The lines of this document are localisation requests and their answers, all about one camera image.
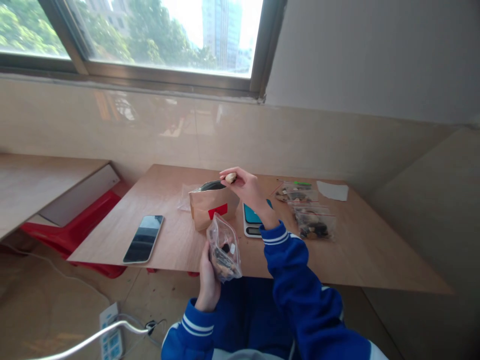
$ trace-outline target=white paper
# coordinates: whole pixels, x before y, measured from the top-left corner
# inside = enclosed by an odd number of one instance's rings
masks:
[[[349,196],[349,187],[348,185],[336,185],[329,184],[323,181],[317,181],[316,186],[318,191],[326,198],[347,201]]]

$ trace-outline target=person's left hand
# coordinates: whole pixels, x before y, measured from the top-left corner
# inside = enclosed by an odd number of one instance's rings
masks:
[[[220,281],[215,276],[209,260],[210,244],[205,241],[200,259],[200,294],[195,308],[203,313],[212,313],[220,299]]]

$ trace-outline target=cuff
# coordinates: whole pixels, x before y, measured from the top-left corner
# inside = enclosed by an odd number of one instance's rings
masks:
[[[212,342],[214,312],[201,312],[195,308],[196,298],[190,299],[178,330],[186,343],[194,349],[204,349]]]
[[[265,245],[278,245],[286,242],[290,238],[290,233],[285,228],[284,222],[280,220],[280,225],[265,230],[264,225],[260,225],[260,234]]]

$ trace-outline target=person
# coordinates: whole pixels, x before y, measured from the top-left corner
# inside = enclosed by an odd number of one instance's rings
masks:
[[[225,176],[237,173],[233,184]],[[271,279],[234,279],[221,285],[205,243],[200,293],[163,341],[162,360],[384,360],[371,341],[346,328],[342,298],[308,268],[305,243],[288,232],[262,195],[258,179],[234,167],[223,185],[261,219]]]

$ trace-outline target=window frame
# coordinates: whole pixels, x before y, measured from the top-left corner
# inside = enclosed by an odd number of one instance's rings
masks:
[[[182,71],[88,58],[92,53],[67,0],[37,0],[70,59],[0,52],[0,72],[153,91],[263,99],[287,0],[263,0],[250,78]]]

